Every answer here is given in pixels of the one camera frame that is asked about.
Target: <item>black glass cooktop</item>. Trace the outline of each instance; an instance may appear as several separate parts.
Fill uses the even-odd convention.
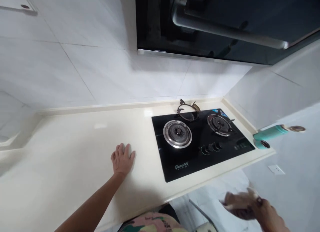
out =
[[[191,114],[152,117],[166,182],[255,149],[221,109]]]

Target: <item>stainless steel trim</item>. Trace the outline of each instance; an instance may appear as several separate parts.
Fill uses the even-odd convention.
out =
[[[172,10],[172,21],[179,27],[190,28],[202,32],[208,32],[224,37],[229,37],[245,42],[259,44],[275,49],[287,49],[289,42],[279,39],[257,35],[238,28],[215,23],[199,17],[188,15],[184,12],[183,5],[175,5]]]
[[[177,59],[191,59],[191,60],[197,60],[197,61],[220,62],[220,63],[228,63],[228,64],[231,63],[231,64],[249,65],[249,66],[255,66],[255,67],[271,67],[270,65],[265,65],[265,64],[239,62],[239,61],[224,60],[224,59],[217,59],[217,58],[197,57],[197,56],[191,56],[191,55],[167,53],[163,51],[152,51],[152,50],[146,50],[146,49],[138,49],[137,52],[138,52],[138,55],[160,56],[160,57],[177,58]]]
[[[170,123],[181,124],[182,126],[186,127],[186,129],[189,131],[189,135],[190,135],[190,139],[187,144],[185,144],[183,146],[179,146],[179,145],[174,144],[172,139],[168,138],[167,129],[168,129],[168,124],[170,124]],[[167,122],[165,124],[165,126],[163,127],[163,136],[164,136],[164,139],[168,142],[168,144],[170,144],[172,147],[174,147],[176,149],[186,148],[191,144],[191,141],[192,141],[192,133],[191,133],[190,128],[184,122],[179,121],[179,120],[170,120],[169,122]]]

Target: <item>gas burner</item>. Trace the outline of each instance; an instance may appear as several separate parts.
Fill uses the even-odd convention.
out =
[[[193,114],[191,114],[191,117],[190,117],[190,118],[186,118],[185,116],[183,116],[183,115],[180,113],[181,110],[184,110],[184,108],[180,108],[180,107],[183,106],[183,105],[186,105],[186,106],[189,106],[189,107],[193,108],[193,109],[197,112],[197,116],[194,117]],[[196,118],[198,118],[200,111],[201,111],[201,110],[200,110],[200,108],[198,107],[198,105],[196,105],[196,102],[195,102],[195,101],[194,101],[194,103],[193,103],[192,105],[189,105],[189,104],[186,104],[182,99],[180,99],[180,105],[179,105],[179,107],[178,107],[178,109],[177,109],[177,113],[178,113],[178,114],[180,115],[180,117],[183,118],[184,120],[187,120],[187,121],[190,121],[190,122],[194,121]]]
[[[179,120],[171,120],[163,128],[165,140],[176,149],[188,147],[192,141],[192,133],[189,127]]]
[[[210,128],[218,135],[228,137],[233,132],[233,129],[230,123],[234,120],[227,121],[221,115],[221,111],[219,110],[217,114],[210,114],[207,118],[208,125]]]

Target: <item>thermos lid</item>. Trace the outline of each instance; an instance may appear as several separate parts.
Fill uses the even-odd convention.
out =
[[[300,132],[303,133],[306,131],[306,129],[302,126],[291,126],[291,127],[287,127],[285,125],[281,125],[281,127],[287,131],[293,131],[293,132]]]

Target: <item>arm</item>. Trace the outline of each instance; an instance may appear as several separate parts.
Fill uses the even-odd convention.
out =
[[[123,153],[123,144],[116,147],[111,155],[113,176],[99,188],[79,209],[77,209],[55,232],[93,232],[118,188],[132,168],[135,151],[129,156],[127,144]]]

